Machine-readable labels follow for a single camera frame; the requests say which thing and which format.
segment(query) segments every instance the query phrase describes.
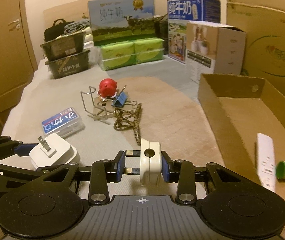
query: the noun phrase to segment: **green tissue pack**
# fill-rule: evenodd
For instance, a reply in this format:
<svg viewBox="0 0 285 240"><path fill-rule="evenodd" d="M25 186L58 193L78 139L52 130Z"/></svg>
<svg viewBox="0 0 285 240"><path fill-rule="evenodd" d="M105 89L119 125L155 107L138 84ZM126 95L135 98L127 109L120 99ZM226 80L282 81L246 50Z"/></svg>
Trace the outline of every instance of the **green tissue pack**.
<svg viewBox="0 0 285 240"><path fill-rule="evenodd" d="M133 41L111 43L100 47L102 55L102 70L110 70L136 64Z"/></svg>
<svg viewBox="0 0 285 240"><path fill-rule="evenodd" d="M161 60L164 55L163 40L149 38L135 40L136 64Z"/></svg>

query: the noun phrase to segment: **metal screw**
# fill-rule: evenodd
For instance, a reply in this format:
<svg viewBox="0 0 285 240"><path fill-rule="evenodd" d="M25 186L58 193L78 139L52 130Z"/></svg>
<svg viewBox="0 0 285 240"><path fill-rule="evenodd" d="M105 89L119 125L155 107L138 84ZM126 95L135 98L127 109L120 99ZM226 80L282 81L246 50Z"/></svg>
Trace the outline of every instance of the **metal screw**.
<svg viewBox="0 0 285 240"><path fill-rule="evenodd" d="M104 201L107 197L106 197L105 194L96 193L96 194L93 194L90 198L91 198L93 201L100 202L100 201Z"/></svg>
<svg viewBox="0 0 285 240"><path fill-rule="evenodd" d="M178 196L178 198L181 201L192 201L194 199L194 196L192 194L189 194L189 193L184 193L184 194L180 194Z"/></svg>

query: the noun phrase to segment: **white power adapter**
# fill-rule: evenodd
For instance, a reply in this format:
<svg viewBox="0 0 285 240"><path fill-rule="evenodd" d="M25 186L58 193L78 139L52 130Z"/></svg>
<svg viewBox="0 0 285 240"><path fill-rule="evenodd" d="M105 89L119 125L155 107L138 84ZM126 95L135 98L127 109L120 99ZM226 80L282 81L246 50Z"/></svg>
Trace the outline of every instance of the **white power adapter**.
<svg viewBox="0 0 285 240"><path fill-rule="evenodd" d="M58 134L52 133L46 137L46 140L40 136L38 140L40 143L29 153L31 163L36 169L80 161L76 148Z"/></svg>

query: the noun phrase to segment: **black bag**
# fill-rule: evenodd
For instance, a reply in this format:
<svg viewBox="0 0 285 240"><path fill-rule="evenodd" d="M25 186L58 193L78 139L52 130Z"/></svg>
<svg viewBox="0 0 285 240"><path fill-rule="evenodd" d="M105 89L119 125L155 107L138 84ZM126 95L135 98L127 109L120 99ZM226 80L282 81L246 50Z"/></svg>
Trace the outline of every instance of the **black bag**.
<svg viewBox="0 0 285 240"><path fill-rule="evenodd" d="M57 19L53 22L52 27L46 29L44 31L44 41L52 41L58 36L64 34L65 26L69 23L73 22L66 22L64 19Z"/></svg>

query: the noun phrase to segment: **blue milk box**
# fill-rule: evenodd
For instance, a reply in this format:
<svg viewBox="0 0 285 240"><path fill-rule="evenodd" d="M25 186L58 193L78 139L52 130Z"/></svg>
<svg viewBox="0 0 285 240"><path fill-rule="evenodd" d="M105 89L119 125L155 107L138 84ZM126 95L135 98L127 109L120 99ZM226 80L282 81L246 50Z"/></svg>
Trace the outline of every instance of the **blue milk box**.
<svg viewBox="0 0 285 240"><path fill-rule="evenodd" d="M49 134L56 133L62 138L84 128L81 117L72 107L44 120L42 126L45 137Z"/></svg>
<svg viewBox="0 0 285 240"><path fill-rule="evenodd" d="M168 0L168 56L185 63L186 25L189 21L220 23L219 0Z"/></svg>

